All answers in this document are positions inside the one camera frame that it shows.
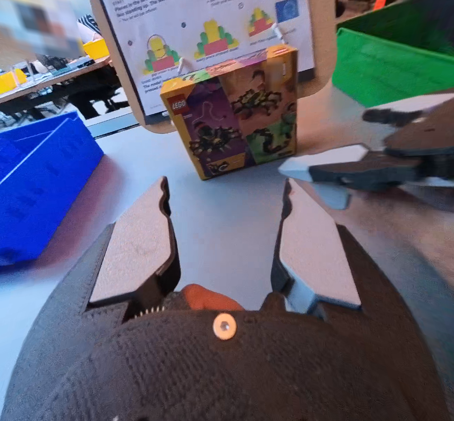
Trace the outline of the wooden board stand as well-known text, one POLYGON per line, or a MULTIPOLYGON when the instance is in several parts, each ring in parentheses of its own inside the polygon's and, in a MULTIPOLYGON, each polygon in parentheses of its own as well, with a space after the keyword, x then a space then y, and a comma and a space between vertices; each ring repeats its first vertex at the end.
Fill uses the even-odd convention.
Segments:
MULTIPOLYGON (((336 24, 334 18, 334 0, 308 0, 310 10, 310 23, 314 51, 315 68, 305 72, 298 72, 298 105, 302 105, 304 98, 312 97, 325 88, 332 78, 336 65, 336 24)), ((112 63, 117 71, 122 87, 125 90, 133 116, 139 125, 154 134, 175 133, 168 114, 164 111, 147 118, 144 116, 138 96, 134 92, 133 84, 128 76, 125 63, 123 62, 115 42, 113 33, 100 0, 90 0, 94 17, 98 22, 103 38, 112 58, 112 63)), ((275 25, 273 29, 276 35, 285 42, 282 33, 275 25)), ((184 60, 180 59, 178 74, 183 72, 184 60)))

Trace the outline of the green plastic bin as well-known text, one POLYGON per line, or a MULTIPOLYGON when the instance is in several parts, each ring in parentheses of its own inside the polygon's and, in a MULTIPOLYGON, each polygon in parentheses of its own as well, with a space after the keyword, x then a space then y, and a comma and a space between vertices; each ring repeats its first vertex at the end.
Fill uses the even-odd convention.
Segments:
POLYGON ((332 84, 365 107, 453 88, 453 43, 408 2, 337 26, 332 84))

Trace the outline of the long wooden table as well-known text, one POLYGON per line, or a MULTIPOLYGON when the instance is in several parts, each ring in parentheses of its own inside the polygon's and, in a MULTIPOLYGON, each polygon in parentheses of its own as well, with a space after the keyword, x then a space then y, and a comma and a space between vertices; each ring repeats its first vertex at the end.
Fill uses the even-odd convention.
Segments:
POLYGON ((1 94, 0 103, 3 104, 7 101, 11 101, 31 93, 36 93, 39 90, 50 87, 54 84, 59 84, 69 79, 80 77, 83 74, 96 71, 102 67, 111 64, 112 64, 111 56, 106 56, 104 58, 95 60, 94 63, 89 66, 76 68, 60 74, 51 73, 49 76, 45 76, 39 79, 38 81, 28 81, 25 84, 22 84, 20 87, 17 87, 11 91, 1 94))

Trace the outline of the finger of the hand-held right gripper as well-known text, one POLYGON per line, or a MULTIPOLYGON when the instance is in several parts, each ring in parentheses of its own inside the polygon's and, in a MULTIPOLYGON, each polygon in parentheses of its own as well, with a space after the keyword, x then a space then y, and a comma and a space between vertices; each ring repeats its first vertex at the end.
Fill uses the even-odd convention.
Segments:
POLYGON ((290 157, 279 167, 281 175, 308 182, 329 208, 349 208, 351 191, 383 192, 404 185, 429 186, 423 157, 392 154, 386 146, 364 144, 332 148, 290 157))
POLYGON ((390 156, 453 156, 453 93, 420 95, 372 107, 363 112, 362 120, 395 128, 383 143, 390 156))

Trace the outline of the small yellow bin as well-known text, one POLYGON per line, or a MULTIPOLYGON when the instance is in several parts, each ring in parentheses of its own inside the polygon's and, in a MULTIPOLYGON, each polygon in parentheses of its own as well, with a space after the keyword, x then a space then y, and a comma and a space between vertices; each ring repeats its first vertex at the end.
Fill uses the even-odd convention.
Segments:
POLYGON ((0 94, 8 93, 27 82, 26 74, 20 69, 0 74, 0 94))
POLYGON ((83 44, 83 49, 93 60, 102 59, 110 55, 104 38, 83 44))

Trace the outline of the yellow lego set box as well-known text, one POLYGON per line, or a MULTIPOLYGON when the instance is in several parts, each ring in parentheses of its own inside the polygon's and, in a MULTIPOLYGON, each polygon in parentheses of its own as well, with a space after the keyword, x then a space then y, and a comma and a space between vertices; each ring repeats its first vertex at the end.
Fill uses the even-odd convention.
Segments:
POLYGON ((163 83, 201 180, 296 153, 297 81, 298 50, 279 44, 163 83))

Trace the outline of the blue plastic bin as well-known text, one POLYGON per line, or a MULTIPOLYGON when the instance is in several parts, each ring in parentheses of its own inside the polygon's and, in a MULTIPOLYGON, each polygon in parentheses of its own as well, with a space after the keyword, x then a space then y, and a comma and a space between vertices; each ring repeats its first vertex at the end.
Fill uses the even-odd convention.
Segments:
POLYGON ((1 266, 41 255, 103 155, 75 111, 1 132, 1 266))

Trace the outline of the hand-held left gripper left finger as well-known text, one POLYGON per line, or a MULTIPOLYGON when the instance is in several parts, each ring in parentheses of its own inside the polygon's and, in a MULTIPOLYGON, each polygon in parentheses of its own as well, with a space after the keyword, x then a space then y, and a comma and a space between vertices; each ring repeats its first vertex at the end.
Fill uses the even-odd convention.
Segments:
POLYGON ((90 308, 128 302, 158 308, 179 283, 179 251, 166 176, 160 177, 113 224, 89 298, 90 308))

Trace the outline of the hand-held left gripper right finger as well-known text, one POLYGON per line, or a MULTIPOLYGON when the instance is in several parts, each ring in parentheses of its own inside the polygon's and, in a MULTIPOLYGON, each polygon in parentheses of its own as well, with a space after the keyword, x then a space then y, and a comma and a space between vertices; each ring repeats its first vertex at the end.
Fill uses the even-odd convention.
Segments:
POLYGON ((312 313, 319 302, 361 307, 336 222, 291 178, 283 191, 271 287, 300 314, 312 313))

